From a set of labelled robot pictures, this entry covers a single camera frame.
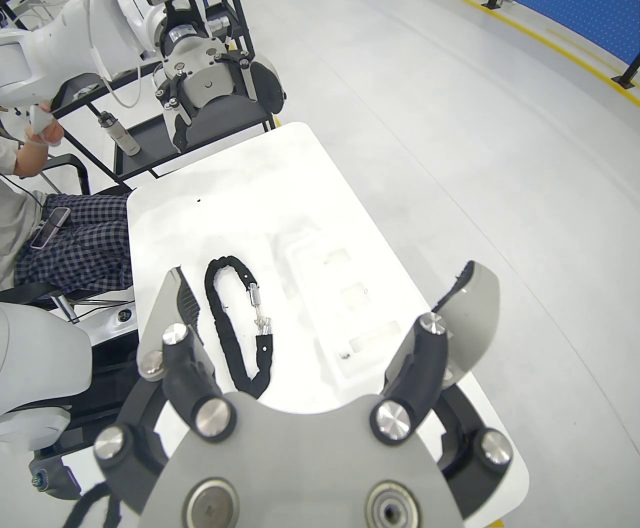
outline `person's arm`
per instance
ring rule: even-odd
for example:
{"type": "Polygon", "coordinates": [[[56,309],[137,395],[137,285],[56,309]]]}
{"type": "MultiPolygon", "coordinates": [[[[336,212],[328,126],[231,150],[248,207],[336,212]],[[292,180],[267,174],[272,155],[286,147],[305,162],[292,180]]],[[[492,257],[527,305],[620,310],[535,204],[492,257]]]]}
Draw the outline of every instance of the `person's arm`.
{"type": "MultiPolygon", "coordinates": [[[[42,136],[48,143],[57,143],[64,135],[65,131],[62,125],[60,125],[56,119],[42,131],[42,136]]],[[[25,143],[25,145],[18,150],[15,167],[13,168],[13,173],[23,178],[38,174],[47,162],[47,154],[49,152],[48,145],[40,136],[31,132],[31,127],[27,128],[26,136],[31,143],[25,143]]]]}
{"type": "Polygon", "coordinates": [[[35,176],[42,170],[42,167],[44,167],[44,164],[47,162],[48,152],[49,148],[45,143],[42,143],[42,146],[25,143],[25,145],[18,150],[13,173],[23,178],[35,176]]]}

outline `smartphone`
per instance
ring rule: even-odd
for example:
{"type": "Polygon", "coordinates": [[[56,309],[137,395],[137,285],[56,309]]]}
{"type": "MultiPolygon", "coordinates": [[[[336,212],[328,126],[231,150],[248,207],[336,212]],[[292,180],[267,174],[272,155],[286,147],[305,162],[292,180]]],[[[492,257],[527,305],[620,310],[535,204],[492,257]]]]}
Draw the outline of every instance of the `smartphone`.
{"type": "Polygon", "coordinates": [[[56,207],[32,240],[31,248],[34,250],[45,248],[69,218],[70,214],[71,209],[68,207],[56,207]]]}

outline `water bottle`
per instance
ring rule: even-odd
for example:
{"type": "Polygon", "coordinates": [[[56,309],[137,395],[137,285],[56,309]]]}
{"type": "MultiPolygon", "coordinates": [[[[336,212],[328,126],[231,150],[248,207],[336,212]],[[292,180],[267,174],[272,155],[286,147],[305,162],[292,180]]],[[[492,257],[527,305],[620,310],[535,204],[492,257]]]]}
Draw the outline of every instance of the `water bottle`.
{"type": "Polygon", "coordinates": [[[98,117],[98,123],[107,131],[111,139],[122,149],[127,156],[133,156],[140,152],[140,145],[131,137],[125,127],[122,126],[112,113],[101,112],[98,117]]]}

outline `person's hand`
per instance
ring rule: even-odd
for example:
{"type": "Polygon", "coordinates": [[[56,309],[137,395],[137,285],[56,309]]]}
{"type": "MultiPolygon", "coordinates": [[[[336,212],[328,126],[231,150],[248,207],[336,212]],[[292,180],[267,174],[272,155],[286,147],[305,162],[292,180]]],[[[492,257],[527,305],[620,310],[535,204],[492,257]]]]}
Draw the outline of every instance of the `person's hand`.
{"type": "MultiPolygon", "coordinates": [[[[49,112],[51,110],[51,107],[45,103],[41,103],[40,108],[45,112],[49,112]]],[[[46,141],[47,143],[54,145],[61,141],[64,135],[65,130],[62,128],[62,125],[58,123],[56,118],[53,118],[53,121],[40,134],[34,134],[31,130],[31,126],[27,128],[27,137],[31,141],[35,141],[37,143],[44,143],[46,141]]]]}

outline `metal bolt head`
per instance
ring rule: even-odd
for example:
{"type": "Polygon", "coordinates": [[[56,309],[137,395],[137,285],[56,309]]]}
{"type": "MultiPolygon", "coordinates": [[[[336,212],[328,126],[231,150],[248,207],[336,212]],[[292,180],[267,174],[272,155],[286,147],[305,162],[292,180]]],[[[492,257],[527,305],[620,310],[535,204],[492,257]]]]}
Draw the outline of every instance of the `metal bolt head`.
{"type": "Polygon", "coordinates": [[[222,398],[206,401],[196,414],[196,429],[202,436],[214,438],[229,425],[231,407],[222,398]]]}
{"type": "Polygon", "coordinates": [[[226,481],[212,479],[198,486],[185,509],[188,528],[232,528],[238,518],[238,499],[226,481]]]}
{"type": "Polygon", "coordinates": [[[420,325],[429,333],[442,335],[447,331],[442,316],[428,312],[420,316],[420,325]]]}
{"type": "Polygon", "coordinates": [[[166,345],[176,345],[184,340],[189,329],[183,323],[173,323],[167,327],[162,336],[162,342],[166,345]]]}
{"type": "Polygon", "coordinates": [[[47,472],[44,469],[38,471],[31,479],[31,485],[39,492],[45,491],[49,487],[47,472]]]}
{"type": "Polygon", "coordinates": [[[376,411],[378,430],[390,440],[404,440],[411,431],[411,420],[399,403],[386,400],[376,411]]]}
{"type": "Polygon", "coordinates": [[[420,510],[407,488],[387,481],[369,494],[365,507],[369,528],[418,528],[420,510]]]}
{"type": "Polygon", "coordinates": [[[484,456],[498,466],[508,464],[513,458],[513,448],[511,442],[500,431],[491,429],[487,431],[480,446],[484,456]]]}
{"type": "Polygon", "coordinates": [[[124,310],[121,310],[118,312],[118,322],[126,323],[128,320],[130,320],[131,316],[132,316],[131,310],[129,310],[128,308],[125,308],[124,310]]]}
{"type": "Polygon", "coordinates": [[[143,378],[153,378],[163,369],[163,356],[161,350],[152,350],[140,361],[138,369],[143,378]]]}
{"type": "Polygon", "coordinates": [[[107,427],[95,439],[93,452],[100,460],[109,460],[116,456],[124,444],[124,433],[118,426],[107,427]]]}

